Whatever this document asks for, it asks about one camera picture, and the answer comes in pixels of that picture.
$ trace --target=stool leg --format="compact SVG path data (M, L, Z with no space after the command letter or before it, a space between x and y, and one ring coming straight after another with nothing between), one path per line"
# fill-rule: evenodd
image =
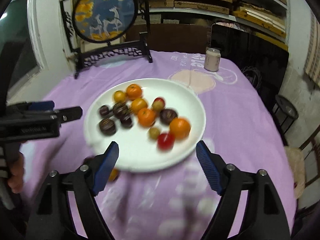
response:
M289 128L293 125L293 123L294 121L292 121L292 123L288 126L288 128L284 131L284 133L286 133L289 130Z
M283 122L280 126L282 126L287 119L288 119L288 116L285 117L285 119L283 120Z

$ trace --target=red tomato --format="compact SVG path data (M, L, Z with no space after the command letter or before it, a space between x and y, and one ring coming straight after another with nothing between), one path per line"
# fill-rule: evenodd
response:
M162 151L172 149L175 137L171 133L162 133L158 137L158 148Z
M164 101L163 98L156 98L156 99L154 100L154 102L156 102L156 101L161 101L161 102L163 103L163 108L165 107L165 101Z

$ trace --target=metal screw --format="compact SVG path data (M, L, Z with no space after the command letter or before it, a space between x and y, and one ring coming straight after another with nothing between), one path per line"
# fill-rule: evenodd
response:
M49 176L50 176L50 177L54 177L54 176L56 176L57 174L58 174L57 171L50 171Z
M89 169L89 166L88 165L82 165L81 167L80 167L80 170L81 171L87 171Z
M229 171L234 171L235 168L236 168L236 167L235 167L233 164L231 164L231 163L227 164L227 170L229 170Z
M267 173L266 170L259 170L259 174L260 174L261 176L266 176L268 173Z

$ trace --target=table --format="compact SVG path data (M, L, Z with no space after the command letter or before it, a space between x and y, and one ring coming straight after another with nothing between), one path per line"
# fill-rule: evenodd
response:
M77 80L63 79L46 97L56 108L80 105L84 116L107 89L132 79L164 78L189 85L203 102L207 124L203 140L209 149L242 171L266 169L284 205L290 229L296 209L293 177L281 138L255 89L238 67L221 59L219 71L203 68L204 55L152 51L145 58L91 67ZM83 135L83 121L62 125L60 137L27 143L24 200L32 204L36 191L51 170L77 169L92 151ZM241 195L230 235L238 233L247 194ZM201 238L220 197L205 178L195 153L169 169L147 174L121 172L95 198L115 239ZM85 236L75 200L70 205L78 233Z

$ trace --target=peach-colored circle print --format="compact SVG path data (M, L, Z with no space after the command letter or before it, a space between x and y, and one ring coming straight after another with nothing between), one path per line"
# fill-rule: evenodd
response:
M197 70L179 70L172 74L168 79L177 81L190 87L197 94L212 90L216 86L213 76Z

